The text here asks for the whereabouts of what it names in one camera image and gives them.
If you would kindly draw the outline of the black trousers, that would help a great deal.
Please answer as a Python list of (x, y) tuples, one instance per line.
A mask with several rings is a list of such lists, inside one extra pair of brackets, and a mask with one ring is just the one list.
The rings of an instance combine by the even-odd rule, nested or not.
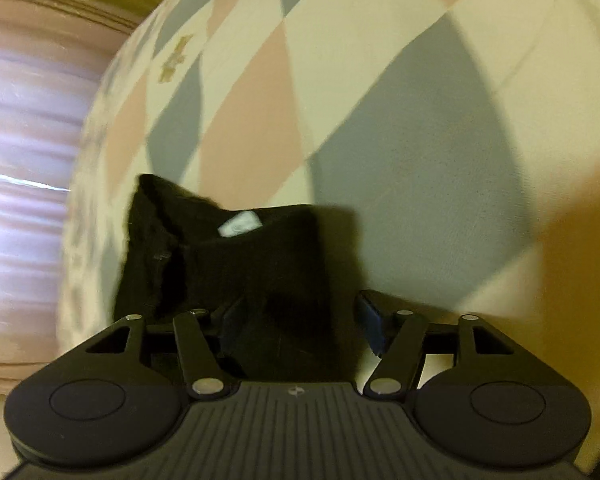
[(204, 310), (216, 362), (238, 379), (351, 379), (360, 354), (352, 304), (363, 285), (355, 213), (291, 205), (256, 215), (254, 229), (224, 236), (235, 211), (142, 174), (112, 313), (166, 325)]

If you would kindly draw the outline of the checkered bed quilt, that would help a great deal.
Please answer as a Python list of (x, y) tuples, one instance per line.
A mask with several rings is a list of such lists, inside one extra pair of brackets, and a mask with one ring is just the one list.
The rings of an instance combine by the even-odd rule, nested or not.
[(166, 0), (84, 124), (62, 348), (108, 321), (143, 172), (349, 209), (370, 287), (600, 346), (600, 0)]

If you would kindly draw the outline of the pink curtain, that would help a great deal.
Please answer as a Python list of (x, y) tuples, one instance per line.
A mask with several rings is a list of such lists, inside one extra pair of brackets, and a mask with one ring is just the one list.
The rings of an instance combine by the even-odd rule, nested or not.
[(82, 122), (138, 24), (94, 0), (0, 0), (0, 394), (56, 353), (61, 231)]

